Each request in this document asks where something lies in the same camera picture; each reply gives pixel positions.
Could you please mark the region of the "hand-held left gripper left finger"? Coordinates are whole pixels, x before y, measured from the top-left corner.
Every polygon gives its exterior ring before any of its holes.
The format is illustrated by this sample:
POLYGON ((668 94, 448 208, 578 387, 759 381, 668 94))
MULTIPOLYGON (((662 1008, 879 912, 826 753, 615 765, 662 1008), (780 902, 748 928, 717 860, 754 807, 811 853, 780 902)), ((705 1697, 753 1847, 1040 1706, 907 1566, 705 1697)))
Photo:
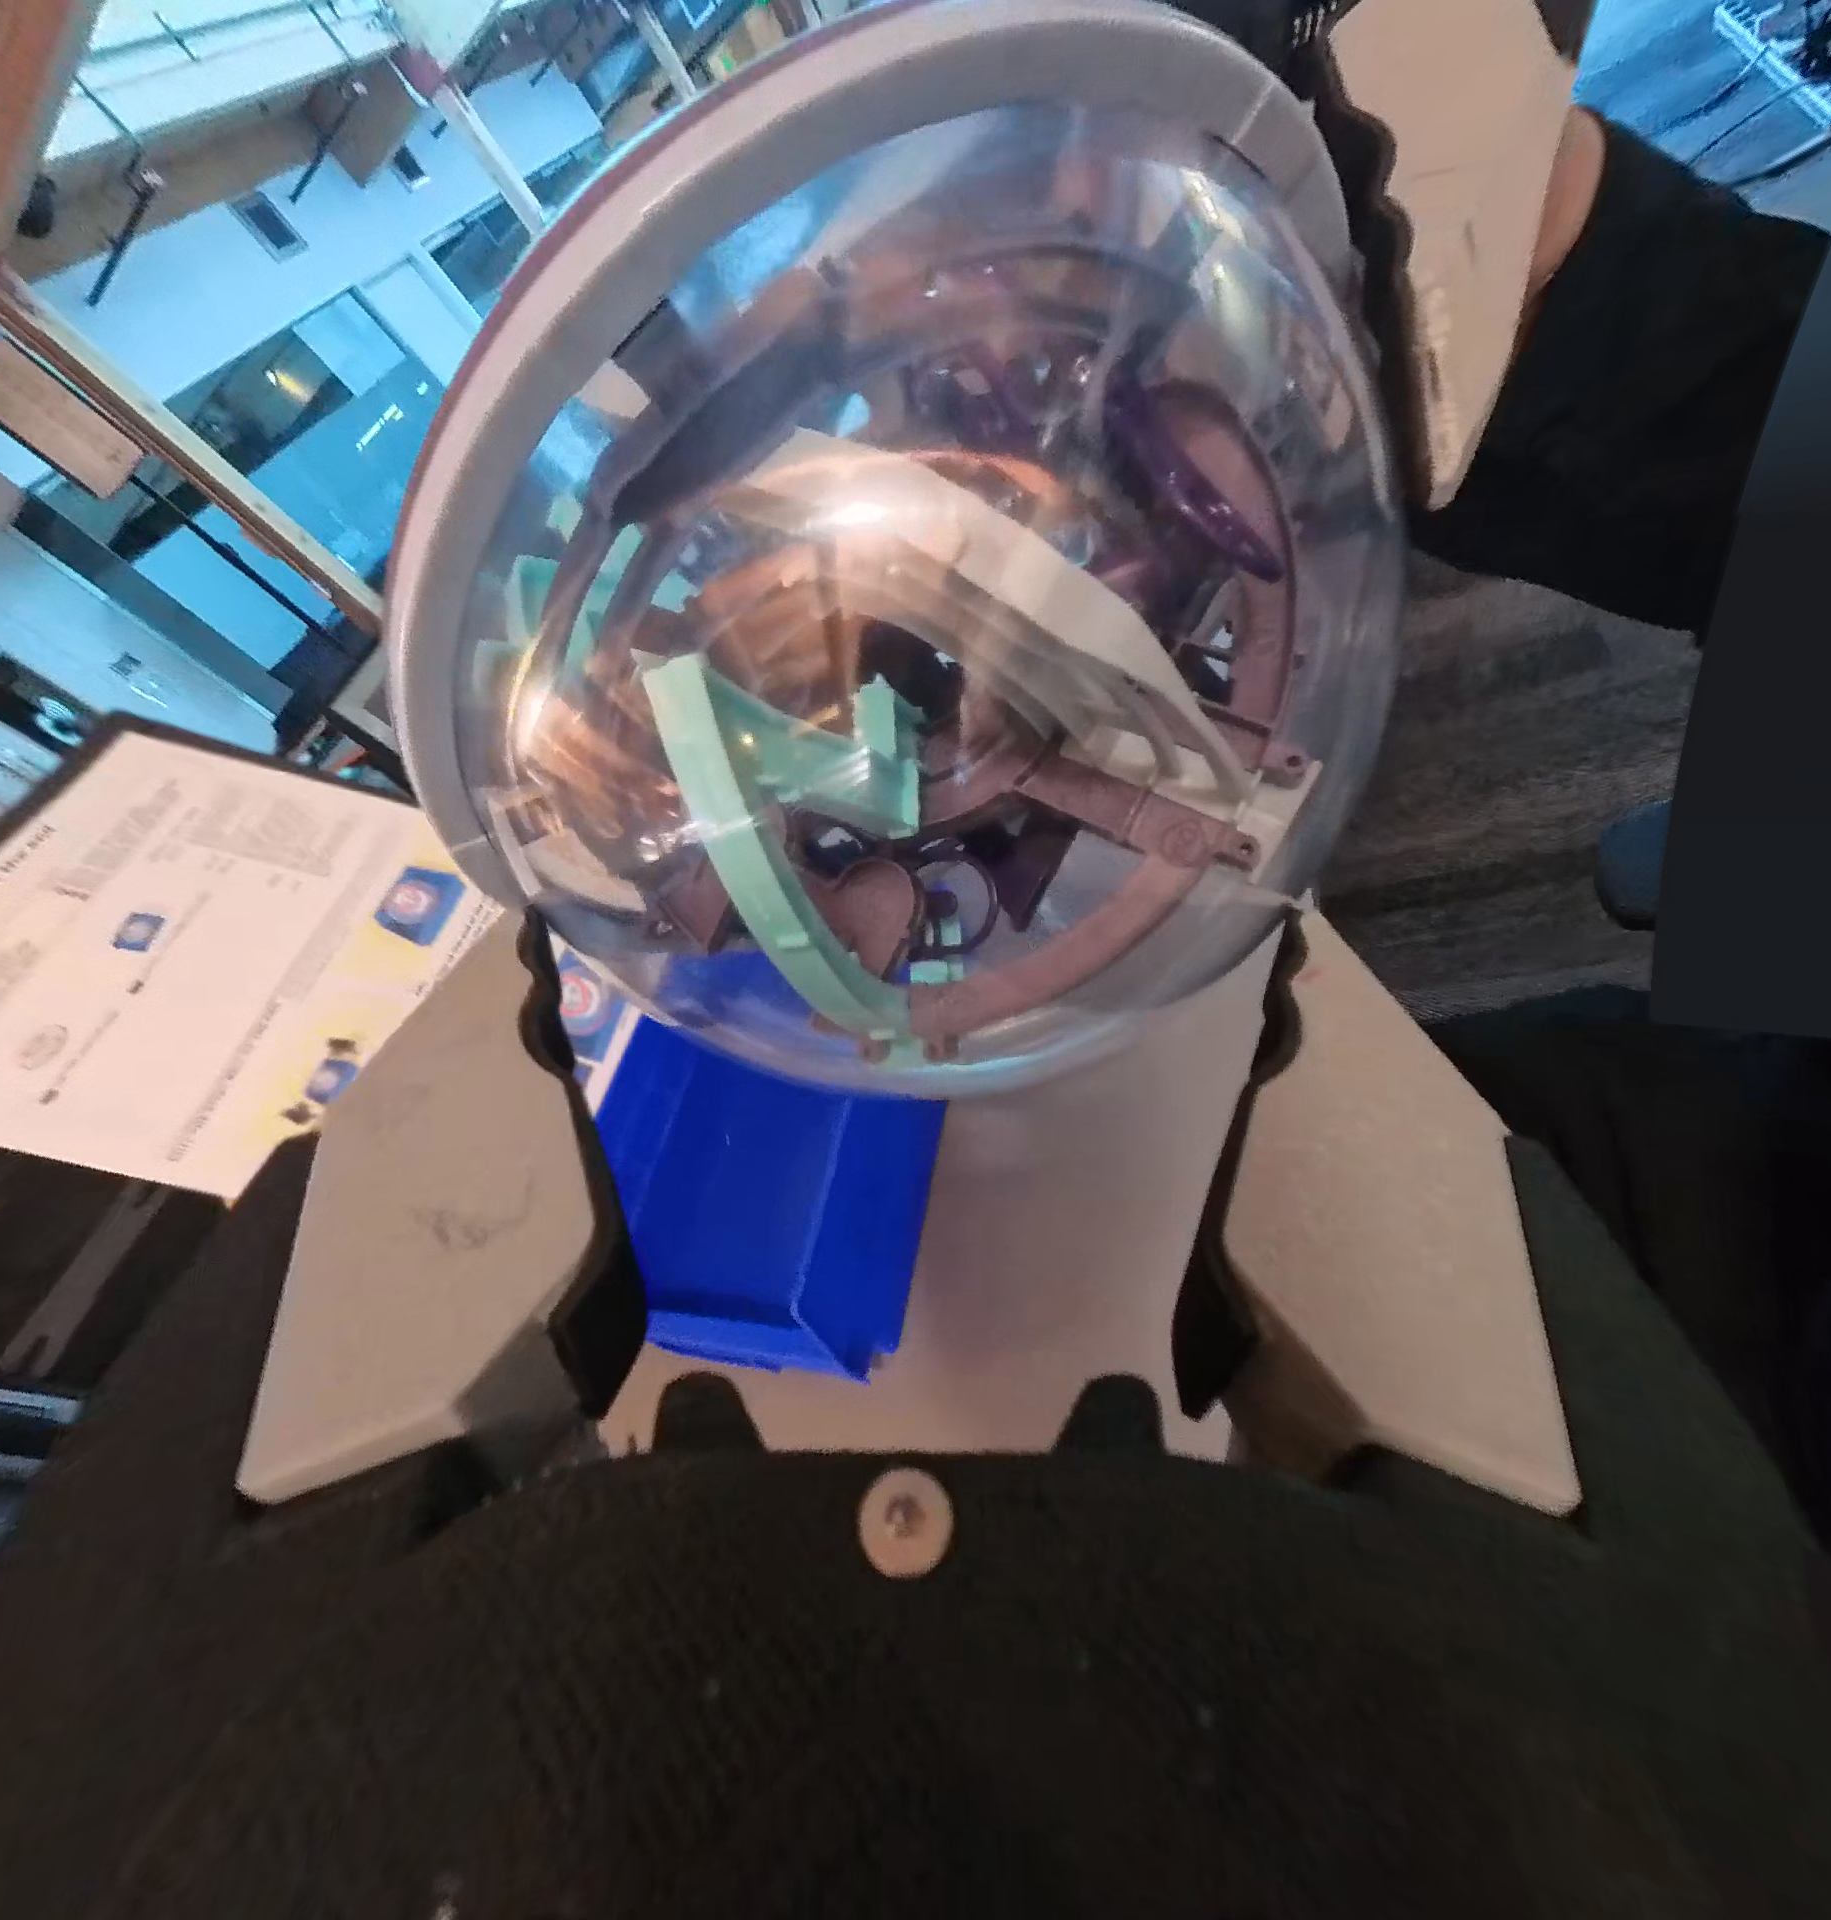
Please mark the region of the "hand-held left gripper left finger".
POLYGON ((322 1122, 236 1489, 448 1444, 511 1483, 592 1431, 642 1343, 552 941, 504 915, 322 1122))

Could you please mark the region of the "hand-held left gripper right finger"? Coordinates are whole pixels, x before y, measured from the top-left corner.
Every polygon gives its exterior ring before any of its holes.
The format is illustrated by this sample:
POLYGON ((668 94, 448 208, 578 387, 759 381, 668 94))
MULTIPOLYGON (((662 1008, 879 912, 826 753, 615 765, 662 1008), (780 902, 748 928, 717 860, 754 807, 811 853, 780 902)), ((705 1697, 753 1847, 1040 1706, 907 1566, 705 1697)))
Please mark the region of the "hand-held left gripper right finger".
POLYGON ((1174 1019, 1174 1448, 1578 1508, 1506 1125, 1317 913, 1174 1019))

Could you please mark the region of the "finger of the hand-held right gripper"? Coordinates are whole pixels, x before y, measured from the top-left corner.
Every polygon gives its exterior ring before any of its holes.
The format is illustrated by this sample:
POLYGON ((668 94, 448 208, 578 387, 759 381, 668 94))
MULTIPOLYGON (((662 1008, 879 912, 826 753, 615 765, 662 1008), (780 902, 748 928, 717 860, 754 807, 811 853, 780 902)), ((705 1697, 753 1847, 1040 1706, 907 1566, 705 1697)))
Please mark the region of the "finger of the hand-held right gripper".
POLYGON ((1463 484, 1511 360, 1585 2, 1337 5, 1317 121, 1343 175, 1412 502, 1463 484))

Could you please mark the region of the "clear plastic maze ball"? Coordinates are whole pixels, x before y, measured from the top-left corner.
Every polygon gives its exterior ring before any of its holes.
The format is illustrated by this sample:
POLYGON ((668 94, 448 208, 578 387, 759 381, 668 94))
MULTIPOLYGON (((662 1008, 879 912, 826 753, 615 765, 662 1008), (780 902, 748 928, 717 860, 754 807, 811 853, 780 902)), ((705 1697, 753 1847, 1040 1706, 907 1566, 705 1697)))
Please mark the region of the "clear plastic maze ball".
POLYGON ((478 890, 863 1095, 1085 1065, 1310 895, 1399 439, 1280 5, 872 5, 631 136, 448 381, 385 595, 478 890))

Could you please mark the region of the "person's dark trousers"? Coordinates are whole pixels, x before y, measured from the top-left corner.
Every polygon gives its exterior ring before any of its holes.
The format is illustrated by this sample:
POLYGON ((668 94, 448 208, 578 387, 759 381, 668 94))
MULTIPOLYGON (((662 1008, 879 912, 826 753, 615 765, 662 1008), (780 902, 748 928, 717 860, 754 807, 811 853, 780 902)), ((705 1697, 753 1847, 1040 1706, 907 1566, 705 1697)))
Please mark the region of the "person's dark trousers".
POLYGON ((1423 1028, 1563 1168, 1831 1550, 1831 1040, 1653 1021, 1610 987, 1423 1028))

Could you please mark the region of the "blue plastic bin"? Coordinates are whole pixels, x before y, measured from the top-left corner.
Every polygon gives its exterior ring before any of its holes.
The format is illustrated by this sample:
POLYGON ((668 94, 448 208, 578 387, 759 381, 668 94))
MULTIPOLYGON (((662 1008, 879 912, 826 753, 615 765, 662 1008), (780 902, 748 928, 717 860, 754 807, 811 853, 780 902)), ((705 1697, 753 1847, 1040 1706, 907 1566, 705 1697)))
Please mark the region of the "blue plastic bin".
POLYGON ((869 1380, 903 1340, 946 1107, 774 1079, 639 1015, 571 949, 556 959, 648 1346, 869 1380))

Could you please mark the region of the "printed instruction sheet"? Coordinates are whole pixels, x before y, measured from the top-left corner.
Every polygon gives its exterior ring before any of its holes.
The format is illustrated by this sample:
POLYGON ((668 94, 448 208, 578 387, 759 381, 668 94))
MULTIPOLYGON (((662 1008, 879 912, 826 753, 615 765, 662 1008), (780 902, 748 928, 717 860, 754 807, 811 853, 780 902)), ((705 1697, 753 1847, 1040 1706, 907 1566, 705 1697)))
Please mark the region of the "printed instruction sheet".
POLYGON ((0 1148, 231 1203, 498 919, 416 805, 113 720, 0 821, 0 1148))

